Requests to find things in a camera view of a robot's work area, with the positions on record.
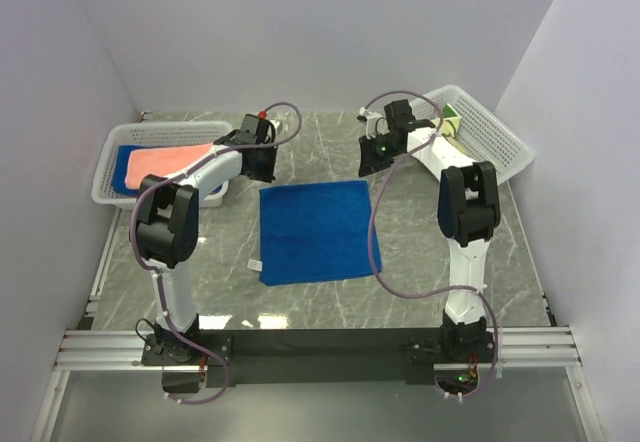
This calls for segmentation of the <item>green white towel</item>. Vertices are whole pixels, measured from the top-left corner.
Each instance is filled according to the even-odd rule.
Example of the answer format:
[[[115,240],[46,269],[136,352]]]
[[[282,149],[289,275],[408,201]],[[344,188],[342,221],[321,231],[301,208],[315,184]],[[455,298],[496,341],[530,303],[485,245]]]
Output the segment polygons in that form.
[[[450,104],[442,107],[443,123],[438,131],[441,137],[455,139],[458,135],[462,117]]]

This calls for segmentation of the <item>blue towel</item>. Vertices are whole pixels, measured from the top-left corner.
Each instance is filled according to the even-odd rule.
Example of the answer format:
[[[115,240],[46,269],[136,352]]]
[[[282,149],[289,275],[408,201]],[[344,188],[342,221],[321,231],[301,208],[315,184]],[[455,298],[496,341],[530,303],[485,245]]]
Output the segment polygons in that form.
[[[283,185],[259,191],[259,279],[266,286],[367,277],[382,268],[364,180]]]
[[[118,148],[116,165],[115,165],[114,174],[112,177],[112,188],[117,194],[125,195],[125,196],[135,196],[137,194],[137,191],[139,188],[134,190],[127,189],[124,184],[124,178],[125,178],[126,166],[127,166],[127,161],[129,159],[129,155],[133,150],[141,149],[141,148],[159,148],[159,147],[143,147],[139,145],[121,145]]]

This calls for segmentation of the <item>pink panda towel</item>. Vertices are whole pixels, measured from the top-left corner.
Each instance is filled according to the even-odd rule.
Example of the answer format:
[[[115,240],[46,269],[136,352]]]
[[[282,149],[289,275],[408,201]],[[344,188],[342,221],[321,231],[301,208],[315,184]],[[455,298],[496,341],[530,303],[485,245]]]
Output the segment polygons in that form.
[[[212,144],[141,148],[131,152],[127,161],[124,184],[127,189],[140,187],[149,174],[168,177],[205,156]]]

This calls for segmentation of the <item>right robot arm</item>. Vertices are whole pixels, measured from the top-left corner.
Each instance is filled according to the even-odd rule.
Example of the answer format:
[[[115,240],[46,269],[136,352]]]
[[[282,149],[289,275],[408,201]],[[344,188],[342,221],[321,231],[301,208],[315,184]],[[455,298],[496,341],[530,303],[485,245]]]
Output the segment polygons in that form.
[[[427,154],[426,167],[439,181],[437,222],[449,248],[449,284],[440,327],[440,349],[452,361],[488,348],[498,349],[499,336],[488,333],[497,319],[485,290],[485,264],[490,242],[501,221],[497,173],[489,161],[473,161],[445,141],[444,111],[429,98],[432,119],[419,119],[409,92],[394,92],[381,113],[362,107],[359,121],[366,133],[359,140],[359,176],[384,171],[388,182],[409,157]]]

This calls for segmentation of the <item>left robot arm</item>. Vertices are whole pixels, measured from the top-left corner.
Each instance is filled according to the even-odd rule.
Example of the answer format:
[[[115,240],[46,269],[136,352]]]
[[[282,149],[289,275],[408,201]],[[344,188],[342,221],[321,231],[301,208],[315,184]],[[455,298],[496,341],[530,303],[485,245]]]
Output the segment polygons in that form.
[[[149,174],[141,182],[130,226],[132,246],[154,285],[155,340],[165,344],[177,363],[191,363],[201,351],[187,264],[197,246],[201,203],[237,176],[272,182],[276,135],[265,112],[247,114],[238,129],[216,140],[195,161],[168,176]]]

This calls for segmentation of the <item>white plastic basket left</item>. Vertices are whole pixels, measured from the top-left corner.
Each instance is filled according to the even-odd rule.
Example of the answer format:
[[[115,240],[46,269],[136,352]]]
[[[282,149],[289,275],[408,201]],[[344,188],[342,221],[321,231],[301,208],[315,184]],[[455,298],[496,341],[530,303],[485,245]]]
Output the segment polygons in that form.
[[[91,197],[101,205],[132,210],[135,196],[117,194],[112,188],[118,148],[121,145],[173,147],[214,142],[232,130],[230,123],[220,120],[141,122],[118,125],[111,130],[103,145],[93,177]]]

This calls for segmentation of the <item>white plastic basket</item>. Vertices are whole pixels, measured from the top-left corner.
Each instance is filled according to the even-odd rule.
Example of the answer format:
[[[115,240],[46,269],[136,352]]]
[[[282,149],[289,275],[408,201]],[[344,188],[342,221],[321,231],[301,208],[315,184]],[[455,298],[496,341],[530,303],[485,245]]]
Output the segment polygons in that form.
[[[230,123],[220,120],[141,122],[118,125],[111,130],[103,145],[93,177],[91,197],[101,205],[132,210],[135,196],[117,194],[112,188],[118,148],[121,145],[173,147],[214,142],[232,130]]]
[[[490,161],[498,184],[523,171],[534,160],[534,151],[462,88],[447,85],[425,94],[440,108],[451,106],[461,117],[456,142],[477,161]]]

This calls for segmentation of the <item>white plastic basket right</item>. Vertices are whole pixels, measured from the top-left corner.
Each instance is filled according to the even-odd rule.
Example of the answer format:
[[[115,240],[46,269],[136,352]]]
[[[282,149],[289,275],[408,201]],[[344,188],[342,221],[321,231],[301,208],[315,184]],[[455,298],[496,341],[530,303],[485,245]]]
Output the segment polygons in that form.
[[[456,142],[477,161],[490,161],[498,184],[523,171],[534,160],[534,151],[462,88],[447,85],[425,94],[440,108],[451,106],[461,117]]]

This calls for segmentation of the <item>folded blue towel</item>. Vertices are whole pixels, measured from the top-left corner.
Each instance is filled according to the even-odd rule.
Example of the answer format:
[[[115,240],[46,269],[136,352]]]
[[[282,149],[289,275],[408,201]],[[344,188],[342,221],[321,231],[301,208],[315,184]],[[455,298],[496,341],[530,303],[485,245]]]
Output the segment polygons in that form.
[[[141,148],[159,148],[159,147],[143,147],[139,145],[121,145],[118,148],[116,165],[115,165],[114,174],[112,177],[112,188],[117,194],[125,195],[125,196],[135,196],[137,194],[137,191],[139,188],[134,190],[127,189],[124,184],[124,178],[125,178],[126,166],[127,166],[127,161],[129,159],[129,155],[133,150],[141,149]]]

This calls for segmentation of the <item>black base bar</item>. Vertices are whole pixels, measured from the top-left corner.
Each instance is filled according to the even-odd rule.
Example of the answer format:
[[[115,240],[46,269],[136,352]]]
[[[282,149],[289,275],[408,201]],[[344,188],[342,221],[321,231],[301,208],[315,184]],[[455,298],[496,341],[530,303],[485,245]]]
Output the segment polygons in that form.
[[[432,385],[439,365],[488,364],[491,332],[449,337],[443,328],[204,330],[201,353],[172,334],[146,337],[144,367],[207,369],[209,388],[223,385],[403,381]]]

